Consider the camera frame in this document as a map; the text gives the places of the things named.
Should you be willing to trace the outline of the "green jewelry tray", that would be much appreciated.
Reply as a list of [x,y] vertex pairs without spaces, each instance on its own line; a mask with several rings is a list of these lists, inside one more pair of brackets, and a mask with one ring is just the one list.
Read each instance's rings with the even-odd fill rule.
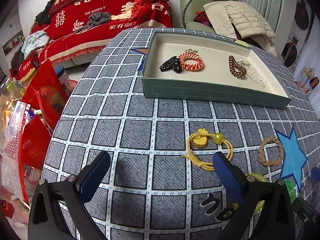
[[[195,72],[159,67],[186,49],[197,50],[204,66]],[[276,76],[282,67],[271,54],[223,36],[156,31],[142,71],[147,98],[217,101],[284,109],[292,100]]]

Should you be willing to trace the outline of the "beige down jacket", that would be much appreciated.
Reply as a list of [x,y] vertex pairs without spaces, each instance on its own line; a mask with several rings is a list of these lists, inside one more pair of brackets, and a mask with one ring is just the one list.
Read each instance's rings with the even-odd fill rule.
[[207,3],[204,11],[217,34],[252,38],[263,50],[277,56],[275,33],[269,23],[250,5],[239,1]]

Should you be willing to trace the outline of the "light patterned folded blanket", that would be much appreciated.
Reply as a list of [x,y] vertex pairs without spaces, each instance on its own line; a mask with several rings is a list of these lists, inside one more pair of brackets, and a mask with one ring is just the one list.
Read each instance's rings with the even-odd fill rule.
[[37,51],[40,48],[45,47],[50,41],[50,37],[45,31],[39,30],[29,35],[23,42],[21,52],[24,54],[26,60],[30,54]]

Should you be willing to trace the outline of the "green plastic bangle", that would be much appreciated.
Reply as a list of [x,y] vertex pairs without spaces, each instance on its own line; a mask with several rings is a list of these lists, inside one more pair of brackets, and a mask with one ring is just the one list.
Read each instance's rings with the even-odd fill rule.
[[286,184],[286,187],[287,187],[287,190],[289,193],[290,201],[293,202],[297,196],[295,186],[294,186],[293,182],[288,179],[284,179],[284,182]]

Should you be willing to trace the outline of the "black hair claw clip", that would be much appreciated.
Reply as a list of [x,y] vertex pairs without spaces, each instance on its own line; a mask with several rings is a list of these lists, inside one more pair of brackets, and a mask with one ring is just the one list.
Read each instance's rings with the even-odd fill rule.
[[173,70],[175,73],[180,74],[182,72],[182,67],[180,61],[178,60],[177,56],[173,56],[159,67],[161,72],[166,72],[169,70]]

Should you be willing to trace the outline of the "grey checked tablecloth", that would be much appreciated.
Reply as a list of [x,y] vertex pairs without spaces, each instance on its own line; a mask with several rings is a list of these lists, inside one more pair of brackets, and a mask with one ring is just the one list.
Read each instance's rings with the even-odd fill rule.
[[217,216],[231,214],[231,202],[214,172],[184,157],[189,134],[223,133],[234,165],[274,182],[281,167],[261,165],[258,147],[269,135],[295,130],[308,158],[300,196],[319,208],[319,183],[310,176],[319,166],[319,121],[288,69],[255,50],[289,92],[285,109],[147,99],[140,67],[154,33],[124,30],[92,61],[57,123],[43,177],[63,181],[105,150],[111,167],[86,209],[108,239],[215,239],[225,226]]

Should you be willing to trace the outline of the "red gift bag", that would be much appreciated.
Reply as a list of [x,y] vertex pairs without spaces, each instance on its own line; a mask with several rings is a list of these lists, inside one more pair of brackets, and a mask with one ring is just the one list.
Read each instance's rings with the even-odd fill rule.
[[49,60],[44,61],[32,78],[22,102],[29,104],[32,109],[40,110],[49,128],[54,130],[67,100],[68,95],[52,63]]

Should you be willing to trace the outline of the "black clothing on sofa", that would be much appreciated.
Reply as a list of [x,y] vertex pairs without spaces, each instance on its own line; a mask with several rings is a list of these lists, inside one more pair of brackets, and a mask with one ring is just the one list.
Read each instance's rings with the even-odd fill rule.
[[56,0],[50,0],[47,3],[45,9],[35,17],[35,22],[37,22],[39,25],[47,24],[50,22],[49,12],[55,1]]

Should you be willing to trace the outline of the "grey clothing on sofa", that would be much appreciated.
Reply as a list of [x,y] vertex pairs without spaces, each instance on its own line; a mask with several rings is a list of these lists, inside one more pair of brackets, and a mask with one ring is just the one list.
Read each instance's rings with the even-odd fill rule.
[[109,12],[95,12],[88,17],[88,22],[83,27],[74,31],[75,33],[79,33],[86,29],[91,29],[93,27],[105,24],[110,22],[111,14]]

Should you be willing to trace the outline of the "red covered sofa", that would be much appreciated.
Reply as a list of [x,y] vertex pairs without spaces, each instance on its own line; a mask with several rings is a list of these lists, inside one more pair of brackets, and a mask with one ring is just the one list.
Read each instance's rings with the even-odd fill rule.
[[125,29],[171,27],[169,0],[48,0],[9,73],[19,80],[43,61],[57,64],[101,51]]

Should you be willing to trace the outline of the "clear plastic bag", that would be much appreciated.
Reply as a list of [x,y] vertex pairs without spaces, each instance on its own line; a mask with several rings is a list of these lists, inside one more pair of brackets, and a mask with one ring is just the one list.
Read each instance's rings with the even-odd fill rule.
[[22,163],[19,154],[22,129],[31,118],[30,106],[17,102],[3,135],[3,159],[1,164],[1,184],[15,197],[31,204],[41,178],[42,171]]

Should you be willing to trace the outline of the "washing machine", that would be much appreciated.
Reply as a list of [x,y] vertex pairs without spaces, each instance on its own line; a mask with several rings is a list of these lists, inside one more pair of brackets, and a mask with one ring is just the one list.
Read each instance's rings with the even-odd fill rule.
[[306,0],[296,1],[296,10],[287,42],[281,53],[284,65],[288,69],[296,66],[298,57],[310,34],[314,13]]

